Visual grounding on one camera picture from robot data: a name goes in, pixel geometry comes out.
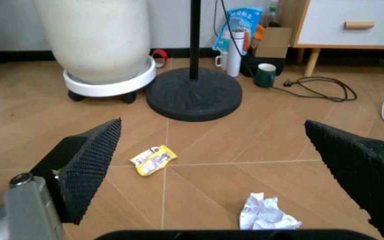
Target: black cable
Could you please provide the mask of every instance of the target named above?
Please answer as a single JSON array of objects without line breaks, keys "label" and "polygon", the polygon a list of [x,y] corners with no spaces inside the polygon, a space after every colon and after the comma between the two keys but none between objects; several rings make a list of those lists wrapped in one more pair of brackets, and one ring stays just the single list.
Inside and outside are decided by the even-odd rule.
[{"label": "black cable", "polygon": [[216,36],[216,38],[219,37],[219,34],[216,31],[216,16],[217,16],[217,2],[218,1],[219,0],[215,0],[215,3],[214,3],[214,20],[213,20],[213,30],[214,30],[214,35]]},{"label": "black cable", "polygon": [[[309,87],[304,85],[304,83],[308,83],[308,82],[329,82],[329,83],[337,84],[337,85],[339,85],[342,88],[344,97],[327,96],[327,95],[325,95],[323,93],[317,92],[317,91],[315,91],[315,90],[313,90],[313,89],[311,89],[311,88],[309,88]],[[357,94],[355,93],[354,90],[352,90],[352,88],[350,88],[348,85],[346,85],[345,83],[341,82],[340,80],[337,80],[337,79],[331,78],[331,77],[305,76],[305,77],[301,77],[301,78],[297,79],[294,82],[287,81],[286,83],[288,83],[290,86],[292,86],[294,84],[298,84],[302,88],[304,88],[304,89],[306,89],[306,90],[316,94],[316,96],[301,95],[301,94],[298,94],[298,93],[295,93],[295,92],[292,92],[292,91],[289,91],[289,90],[286,90],[286,89],[283,89],[283,88],[279,88],[279,87],[276,87],[276,86],[272,86],[272,88],[275,89],[275,90],[283,91],[285,93],[291,94],[291,95],[299,97],[299,98],[327,99],[329,101],[336,102],[336,103],[341,103],[341,102],[345,102],[345,101],[354,101],[354,100],[357,100],[357,98],[358,98]],[[353,95],[352,98],[349,98],[348,91],[352,93],[352,95]]]},{"label": "black cable", "polygon": [[[217,32],[216,32],[216,12],[217,12],[217,1],[218,0],[215,0],[215,4],[214,4],[214,23],[213,23],[213,29],[214,29],[214,34],[216,36],[218,36]],[[225,2],[224,0],[220,0],[221,1],[221,5],[223,7],[223,12],[224,12],[224,17],[226,18],[226,23],[227,23],[227,28],[229,29],[229,33],[230,33],[230,36],[231,38],[233,38],[233,35],[232,35],[232,30],[231,30],[231,24],[229,23],[229,17],[228,17],[228,12],[226,11],[226,8],[225,8]],[[236,50],[238,51],[239,53],[239,56],[241,57],[241,61],[242,63],[244,64],[244,66],[247,68],[247,71],[248,73],[251,75],[252,78],[255,77],[254,73],[251,71],[251,68],[250,66],[248,65],[248,63],[243,59],[243,55],[241,54],[241,51],[240,49],[238,48],[238,45],[237,43],[235,42],[235,39],[233,40],[233,44],[235,44],[235,48]],[[342,90],[343,90],[343,95],[344,97],[336,97],[336,96],[327,96],[323,93],[320,93],[320,92],[317,92],[307,86],[304,85],[304,83],[308,83],[308,82],[329,82],[329,83],[334,83],[334,84],[337,84],[339,85]],[[297,79],[296,81],[288,81],[289,83],[289,86],[292,86],[294,84],[298,84],[299,86],[301,86],[302,88],[310,91],[311,93],[314,93],[316,96],[312,96],[312,95],[301,95],[301,94],[298,94],[298,93],[295,93],[295,92],[292,92],[292,91],[289,91],[289,90],[286,90],[286,89],[283,89],[283,88],[279,88],[279,87],[276,87],[276,86],[272,86],[273,89],[275,90],[278,90],[278,91],[282,91],[282,92],[285,92],[285,93],[288,93],[288,94],[291,94],[293,96],[296,96],[296,97],[299,97],[299,98],[307,98],[307,99],[327,99],[329,101],[332,101],[332,102],[336,102],[336,103],[341,103],[341,102],[345,102],[345,101],[354,101],[358,98],[357,96],[357,93],[355,93],[354,90],[352,90],[352,88],[350,88],[348,85],[346,85],[345,83],[341,82],[340,80],[337,80],[335,78],[330,78],[330,77],[323,77],[323,76],[306,76],[306,77],[301,77],[299,79]],[[348,91],[352,93],[353,97],[352,98],[349,98],[348,97]]]}]

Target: wooden drawer handle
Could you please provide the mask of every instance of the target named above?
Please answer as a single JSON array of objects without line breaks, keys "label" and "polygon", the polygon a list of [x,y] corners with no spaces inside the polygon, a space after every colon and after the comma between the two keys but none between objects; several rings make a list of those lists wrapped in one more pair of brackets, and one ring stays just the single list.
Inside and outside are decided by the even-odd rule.
[{"label": "wooden drawer handle", "polygon": [[374,26],[374,21],[345,21],[343,28],[346,30],[367,30]]}]

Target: power plug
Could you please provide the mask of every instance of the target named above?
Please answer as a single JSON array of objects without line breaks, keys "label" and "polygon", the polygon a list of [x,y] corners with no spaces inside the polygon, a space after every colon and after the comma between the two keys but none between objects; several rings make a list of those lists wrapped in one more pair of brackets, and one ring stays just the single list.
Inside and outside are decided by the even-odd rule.
[{"label": "power plug", "polygon": [[287,79],[287,81],[284,82],[283,86],[284,87],[291,87],[295,84],[294,82],[290,81],[290,79]]}]

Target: white drawer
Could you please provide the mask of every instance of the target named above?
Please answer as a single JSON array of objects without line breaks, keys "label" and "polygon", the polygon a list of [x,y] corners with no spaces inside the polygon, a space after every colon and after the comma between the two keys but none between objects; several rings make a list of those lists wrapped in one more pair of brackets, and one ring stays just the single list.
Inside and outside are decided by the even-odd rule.
[{"label": "white drawer", "polygon": [[[345,22],[374,22],[374,27],[346,30]],[[310,0],[300,45],[384,46],[384,0]]]}]

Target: white thermos bottle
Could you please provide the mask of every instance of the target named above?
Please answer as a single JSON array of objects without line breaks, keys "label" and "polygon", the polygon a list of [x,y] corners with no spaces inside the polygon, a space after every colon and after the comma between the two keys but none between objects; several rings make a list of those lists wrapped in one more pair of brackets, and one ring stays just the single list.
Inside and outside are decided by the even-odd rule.
[{"label": "white thermos bottle", "polygon": [[232,36],[229,42],[229,53],[227,56],[226,73],[233,78],[238,77],[238,75],[240,74],[241,55],[238,52],[238,50],[240,52],[243,51],[244,35],[245,33],[244,33],[244,30],[242,29],[232,30]]}]

